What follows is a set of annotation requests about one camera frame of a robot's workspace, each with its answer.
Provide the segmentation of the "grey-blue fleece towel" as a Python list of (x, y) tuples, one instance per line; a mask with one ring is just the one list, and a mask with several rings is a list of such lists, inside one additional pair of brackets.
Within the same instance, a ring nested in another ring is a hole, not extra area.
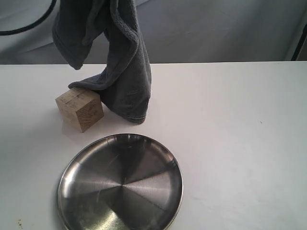
[(99, 94), (101, 102), (123, 119), (145, 121), (151, 97), (151, 68), (132, 0), (63, 0), (52, 28), (55, 46), (67, 63), (79, 70), (93, 41), (109, 42), (102, 73), (72, 82)]

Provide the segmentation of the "wooden cube block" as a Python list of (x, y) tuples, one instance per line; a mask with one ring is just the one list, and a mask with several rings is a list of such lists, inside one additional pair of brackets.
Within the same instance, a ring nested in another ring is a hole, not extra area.
[(55, 101), (63, 120), (82, 133), (104, 117), (100, 96), (91, 90), (72, 88)]

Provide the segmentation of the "round stainless steel plate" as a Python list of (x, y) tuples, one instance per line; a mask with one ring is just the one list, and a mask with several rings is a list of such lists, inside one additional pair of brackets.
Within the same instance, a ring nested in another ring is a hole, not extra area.
[(140, 134), (115, 134), (67, 165), (57, 212), (65, 230), (166, 230), (182, 198), (182, 172), (168, 148)]

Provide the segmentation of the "grey backdrop cloth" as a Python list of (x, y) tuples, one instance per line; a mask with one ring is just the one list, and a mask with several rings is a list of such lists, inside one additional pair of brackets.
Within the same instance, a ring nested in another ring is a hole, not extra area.
[[(304, 0), (138, 0), (152, 63), (290, 60), (307, 23)], [(0, 38), (1, 64), (63, 64), (51, 29), (58, 0), (3, 0), (0, 29), (35, 28)]]

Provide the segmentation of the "black backdrop stand pole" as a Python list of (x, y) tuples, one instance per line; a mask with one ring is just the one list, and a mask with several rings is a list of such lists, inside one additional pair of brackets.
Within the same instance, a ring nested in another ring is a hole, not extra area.
[(297, 58), (299, 57), (300, 52), (302, 50), (302, 47), (304, 45), (306, 37), (307, 37), (307, 25), (304, 26), (304, 29), (302, 31), (302, 34), (301, 34), (300, 38), (299, 38), (299, 41), (298, 41), (297, 46), (295, 48), (295, 51), (294, 51), (294, 53), (292, 55), (291, 61), (296, 61)]

